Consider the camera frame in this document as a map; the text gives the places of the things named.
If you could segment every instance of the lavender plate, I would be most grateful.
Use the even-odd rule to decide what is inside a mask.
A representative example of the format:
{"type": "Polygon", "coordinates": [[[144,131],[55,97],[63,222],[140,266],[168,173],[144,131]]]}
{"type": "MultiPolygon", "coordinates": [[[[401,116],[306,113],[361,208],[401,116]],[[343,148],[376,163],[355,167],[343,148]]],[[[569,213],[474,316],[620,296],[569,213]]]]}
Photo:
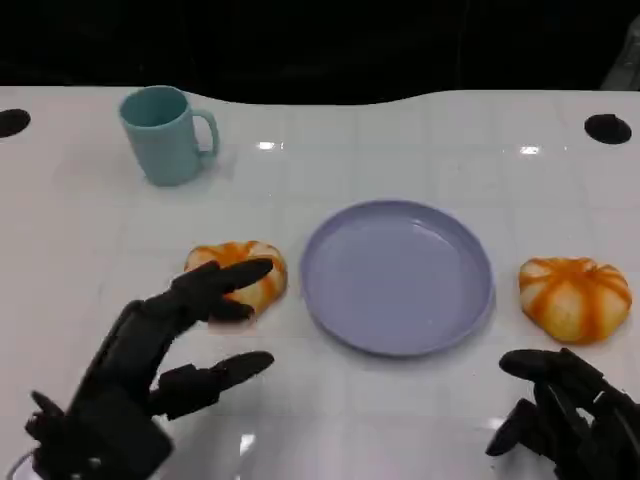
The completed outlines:
{"type": "Polygon", "coordinates": [[[355,205],[324,222],[300,264],[316,322],[372,353],[421,355],[484,325],[493,306],[489,259],[445,213],[406,201],[355,205]]]}

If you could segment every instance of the pumpkin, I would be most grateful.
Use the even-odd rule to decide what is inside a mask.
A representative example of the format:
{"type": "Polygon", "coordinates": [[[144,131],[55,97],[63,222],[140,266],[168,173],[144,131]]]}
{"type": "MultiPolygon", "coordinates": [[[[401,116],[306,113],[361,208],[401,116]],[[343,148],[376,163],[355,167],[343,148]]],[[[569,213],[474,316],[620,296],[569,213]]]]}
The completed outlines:
{"type": "Polygon", "coordinates": [[[590,258],[532,258],[520,268],[519,283],[522,310],[560,342],[603,340],[631,308],[622,273],[590,258]]]}
{"type": "Polygon", "coordinates": [[[215,246],[198,246],[189,252],[185,263],[185,271],[193,270],[200,265],[215,260],[221,268],[251,258],[270,258],[273,269],[258,282],[225,295],[230,300],[251,305],[255,319],[275,302],[287,286],[287,267],[280,252],[272,245],[251,241],[247,243],[229,242],[215,246]]]}

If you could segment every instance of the light blue mug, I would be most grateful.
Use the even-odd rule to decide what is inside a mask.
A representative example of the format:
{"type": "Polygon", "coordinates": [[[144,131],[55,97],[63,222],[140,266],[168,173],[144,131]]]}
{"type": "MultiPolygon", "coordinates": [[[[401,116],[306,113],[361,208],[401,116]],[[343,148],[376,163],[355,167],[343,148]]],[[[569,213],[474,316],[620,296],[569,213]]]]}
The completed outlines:
{"type": "Polygon", "coordinates": [[[173,186],[191,180],[211,166],[218,150],[213,115],[191,109],[177,88],[153,86],[132,93],[120,105],[120,120],[140,167],[154,185],[173,186]],[[209,124],[211,150],[198,148],[193,117],[202,117],[209,124]]]}

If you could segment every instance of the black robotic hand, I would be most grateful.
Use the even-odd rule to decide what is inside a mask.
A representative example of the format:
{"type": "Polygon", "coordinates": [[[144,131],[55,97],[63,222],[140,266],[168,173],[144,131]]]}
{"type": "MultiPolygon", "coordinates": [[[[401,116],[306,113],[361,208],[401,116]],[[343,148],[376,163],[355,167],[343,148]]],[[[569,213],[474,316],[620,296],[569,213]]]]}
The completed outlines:
{"type": "Polygon", "coordinates": [[[601,372],[566,348],[514,350],[502,357],[500,367],[534,382],[536,404],[517,403],[488,455],[502,455],[520,443],[551,459],[561,480],[640,478],[640,408],[601,372]]]}
{"type": "Polygon", "coordinates": [[[228,358],[212,368],[185,365],[163,373],[150,390],[171,343],[199,320],[242,321],[248,305],[224,295],[257,282],[273,264],[255,259],[220,269],[207,263],[178,277],[171,288],[125,307],[64,412],[43,394],[26,425],[39,446],[32,468],[44,480],[149,478],[170,455],[169,437],[152,420],[169,420],[218,401],[220,392],[273,363],[268,352],[228,358]]]}

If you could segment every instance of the white tabletop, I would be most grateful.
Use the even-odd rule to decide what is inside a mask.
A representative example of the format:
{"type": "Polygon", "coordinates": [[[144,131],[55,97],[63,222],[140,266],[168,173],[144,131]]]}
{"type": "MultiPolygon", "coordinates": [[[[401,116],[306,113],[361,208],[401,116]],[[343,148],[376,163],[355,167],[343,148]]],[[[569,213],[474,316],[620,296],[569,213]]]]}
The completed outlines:
{"type": "MultiPolygon", "coordinates": [[[[559,348],[520,312],[516,272],[534,255],[593,256],[622,269],[640,294],[640,96],[450,92],[281,107],[192,95],[218,120],[218,165],[158,189],[118,123],[132,90],[0,87],[0,109],[32,116],[24,132],[0,140],[1,468],[32,445],[23,433],[29,391],[66,405],[129,300],[163,290],[194,245],[257,239],[288,261],[285,298],[242,335],[188,332],[163,369],[258,348],[276,363],[167,427],[177,451],[164,478],[553,478],[550,463],[524,449],[484,455],[500,419],[531,396],[499,370],[500,356],[559,348]],[[617,114],[634,137],[596,143],[583,131],[594,113],[617,114]],[[480,334],[398,362],[351,351],[313,324],[296,273],[305,240],[332,212],[374,198],[441,207],[477,233],[497,283],[480,334]]],[[[204,125],[198,133],[206,144],[204,125]]],[[[635,323],[576,351],[640,400],[635,323]]]]}

